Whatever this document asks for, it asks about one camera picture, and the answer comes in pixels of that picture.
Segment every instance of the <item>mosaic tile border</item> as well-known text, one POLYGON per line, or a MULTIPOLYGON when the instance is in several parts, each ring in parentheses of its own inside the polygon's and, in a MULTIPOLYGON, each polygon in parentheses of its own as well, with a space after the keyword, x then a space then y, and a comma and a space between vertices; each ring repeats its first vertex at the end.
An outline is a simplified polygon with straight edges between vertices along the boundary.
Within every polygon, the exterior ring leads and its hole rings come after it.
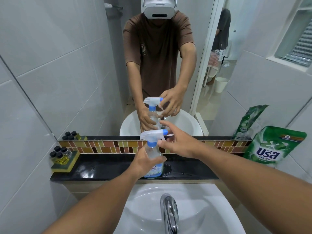
MULTIPOLYGON (((244 153, 251 140, 206 140, 202 142, 228 153, 244 153)), ((80 153, 136 153, 146 144, 146 141, 59 141, 59 143, 62 147, 64 146, 80 153)), ((161 153, 172 153, 170 150, 164 148, 159 148, 159 150, 161 153)))

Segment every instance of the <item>brown t-shirt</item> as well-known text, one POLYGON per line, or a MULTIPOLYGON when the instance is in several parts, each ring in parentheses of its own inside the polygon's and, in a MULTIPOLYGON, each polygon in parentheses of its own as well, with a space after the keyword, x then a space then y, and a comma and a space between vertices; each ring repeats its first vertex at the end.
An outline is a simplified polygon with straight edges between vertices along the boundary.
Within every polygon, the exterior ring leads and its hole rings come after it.
POLYGON ((159 97, 175 86, 178 51, 183 44, 194 43, 186 15, 177 11, 157 26, 141 13, 127 21, 123 37, 126 63, 140 65, 143 98, 159 97))

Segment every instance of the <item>shirt logo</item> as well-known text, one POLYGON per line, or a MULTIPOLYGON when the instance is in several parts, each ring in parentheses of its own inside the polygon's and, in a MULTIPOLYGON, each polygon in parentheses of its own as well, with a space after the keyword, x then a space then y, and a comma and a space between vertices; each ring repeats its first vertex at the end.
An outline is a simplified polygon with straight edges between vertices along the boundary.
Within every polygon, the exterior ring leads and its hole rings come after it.
POLYGON ((145 47, 145 43, 141 43, 141 51, 143 56, 147 56, 147 51, 145 47))

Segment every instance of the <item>white ceramic sink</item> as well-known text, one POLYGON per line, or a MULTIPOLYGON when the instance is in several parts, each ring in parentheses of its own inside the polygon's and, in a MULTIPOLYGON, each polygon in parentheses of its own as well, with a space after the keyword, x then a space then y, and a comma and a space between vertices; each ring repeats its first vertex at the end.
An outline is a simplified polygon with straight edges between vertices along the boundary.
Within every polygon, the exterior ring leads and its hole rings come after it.
POLYGON ((160 197, 169 193, 177 203, 181 234, 244 234, 236 213, 214 184, 135 185, 115 234, 165 233, 160 197))
MULTIPOLYGON (((167 120, 172 122, 181 130, 192 136, 202 136, 202 130, 195 118, 193 118, 189 113, 184 110, 180 110, 179 114, 174 117, 167 117, 167 120)), ((132 112, 127 118, 123 121, 120 127, 120 136, 127 135, 140 135, 140 121, 138 119, 138 114, 136 111, 132 112)))

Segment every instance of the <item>black bottle cap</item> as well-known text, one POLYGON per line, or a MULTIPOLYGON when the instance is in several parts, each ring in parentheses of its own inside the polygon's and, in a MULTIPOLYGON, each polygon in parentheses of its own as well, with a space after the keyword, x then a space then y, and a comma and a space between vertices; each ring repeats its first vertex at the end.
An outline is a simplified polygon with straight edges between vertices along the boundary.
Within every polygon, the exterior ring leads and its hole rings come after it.
POLYGON ((61 150, 63 153, 65 153, 65 152, 67 151, 67 148, 66 148, 66 147, 62 147, 60 150, 61 150))
POLYGON ((54 147, 54 150, 55 150, 56 152, 59 152, 59 151, 60 151, 60 146, 55 146, 55 147, 54 147))
POLYGON ((55 151, 52 151, 51 153, 50 153, 50 157, 55 157, 57 155, 57 153, 55 152, 55 151))
POLYGON ((63 154, 61 152, 57 152, 57 158, 62 158, 63 154))

